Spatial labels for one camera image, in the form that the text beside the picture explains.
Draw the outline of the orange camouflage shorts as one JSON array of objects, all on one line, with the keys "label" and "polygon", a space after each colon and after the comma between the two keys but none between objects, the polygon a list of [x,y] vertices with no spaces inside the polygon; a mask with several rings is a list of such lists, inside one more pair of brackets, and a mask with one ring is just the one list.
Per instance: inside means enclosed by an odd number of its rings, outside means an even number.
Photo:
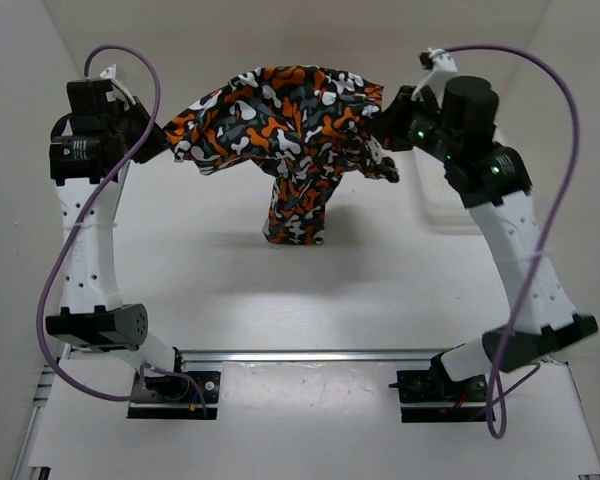
[{"label": "orange camouflage shorts", "polygon": [[320,245],[327,203],[345,174],[400,179],[371,130],[383,91],[347,70],[258,67],[196,100],[163,130],[175,161],[194,163],[204,176],[250,161],[273,177],[268,242]]}]

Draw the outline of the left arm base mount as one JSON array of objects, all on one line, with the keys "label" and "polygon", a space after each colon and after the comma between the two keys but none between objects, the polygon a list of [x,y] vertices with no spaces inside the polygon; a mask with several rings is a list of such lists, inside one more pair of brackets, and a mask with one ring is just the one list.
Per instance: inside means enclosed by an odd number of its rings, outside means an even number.
[{"label": "left arm base mount", "polygon": [[216,420],[221,391],[219,370],[183,371],[191,381],[145,375],[142,388],[128,403],[127,418],[135,420]]}]

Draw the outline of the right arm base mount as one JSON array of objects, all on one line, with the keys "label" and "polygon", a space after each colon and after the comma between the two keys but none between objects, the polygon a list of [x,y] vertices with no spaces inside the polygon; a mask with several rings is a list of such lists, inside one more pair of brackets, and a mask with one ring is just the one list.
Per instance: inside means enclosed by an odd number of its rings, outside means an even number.
[{"label": "right arm base mount", "polygon": [[398,392],[404,424],[486,421],[485,375],[446,382],[430,370],[398,370],[388,387]]}]

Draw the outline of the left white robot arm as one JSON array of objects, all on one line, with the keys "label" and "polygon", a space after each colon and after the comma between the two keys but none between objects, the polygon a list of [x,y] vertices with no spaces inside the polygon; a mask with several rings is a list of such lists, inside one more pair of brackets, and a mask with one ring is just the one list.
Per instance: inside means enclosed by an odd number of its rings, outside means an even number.
[{"label": "left white robot arm", "polygon": [[115,79],[71,81],[66,92],[71,111],[51,135],[49,159],[69,247],[59,269],[59,310],[46,316],[46,332],[134,369],[160,369],[155,388],[178,400],[190,377],[176,367],[176,349],[150,331],[145,306],[124,302],[114,261],[113,230],[128,172],[117,164],[142,134],[149,135],[142,157],[159,153],[164,139],[139,99]]}]

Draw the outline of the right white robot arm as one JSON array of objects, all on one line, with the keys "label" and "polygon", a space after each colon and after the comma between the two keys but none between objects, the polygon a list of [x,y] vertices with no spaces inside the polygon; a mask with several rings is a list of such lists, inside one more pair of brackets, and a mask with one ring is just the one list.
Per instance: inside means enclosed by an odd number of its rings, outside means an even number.
[{"label": "right white robot arm", "polygon": [[491,370],[510,373],[595,335],[594,316],[577,312],[552,261],[537,244],[532,182],[520,154],[495,138],[499,97],[489,81],[458,76],[443,96],[405,85],[374,122],[390,151],[419,149],[440,161],[444,177],[479,227],[516,317],[504,327],[431,360],[429,387],[450,400],[466,381]]}]

